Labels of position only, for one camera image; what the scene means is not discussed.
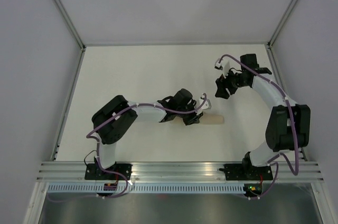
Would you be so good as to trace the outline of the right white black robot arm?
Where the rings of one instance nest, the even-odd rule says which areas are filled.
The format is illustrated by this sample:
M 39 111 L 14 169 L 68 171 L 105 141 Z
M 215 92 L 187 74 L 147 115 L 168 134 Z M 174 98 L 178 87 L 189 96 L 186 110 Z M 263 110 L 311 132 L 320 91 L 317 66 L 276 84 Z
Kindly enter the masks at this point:
M 215 97 L 229 99 L 239 88 L 250 87 L 264 101 L 270 110 L 265 131 L 265 140 L 242 159 L 241 173 L 253 179 L 260 173 L 260 167 L 271 165 L 283 157 L 294 176 L 299 174 L 299 149 L 308 145 L 311 109 L 300 105 L 289 97 L 276 83 L 272 72 L 261 67 L 254 53 L 242 55 L 235 62 L 239 70 L 230 67 L 232 56 L 222 55 L 214 64 L 222 75 L 215 81 Z

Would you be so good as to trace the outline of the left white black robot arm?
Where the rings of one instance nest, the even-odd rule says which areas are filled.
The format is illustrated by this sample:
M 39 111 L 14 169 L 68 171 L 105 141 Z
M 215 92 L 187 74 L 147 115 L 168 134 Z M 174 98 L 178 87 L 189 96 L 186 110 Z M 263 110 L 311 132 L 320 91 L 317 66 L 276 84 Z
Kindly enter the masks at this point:
M 134 123 L 167 123 L 180 118 L 184 125 L 200 122 L 203 111 L 211 107 L 206 94 L 195 100 L 182 88 L 175 95 L 151 103 L 128 101 L 115 96 L 92 116 L 93 130 L 86 138 L 97 142 L 97 174 L 105 180 L 115 175 L 116 145 Z

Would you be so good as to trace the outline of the beige cloth napkin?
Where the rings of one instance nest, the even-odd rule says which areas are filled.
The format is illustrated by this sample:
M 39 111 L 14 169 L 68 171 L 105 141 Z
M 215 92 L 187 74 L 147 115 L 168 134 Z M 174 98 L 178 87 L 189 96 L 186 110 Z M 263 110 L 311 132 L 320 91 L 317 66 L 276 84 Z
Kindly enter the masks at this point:
M 181 118 L 174 118 L 173 121 L 171 121 L 172 124 L 183 124 L 183 119 Z M 224 124 L 224 117 L 222 115 L 216 115 L 216 114 L 207 114 L 204 113 L 202 117 L 199 118 L 199 121 L 194 124 L 199 125 L 221 125 Z

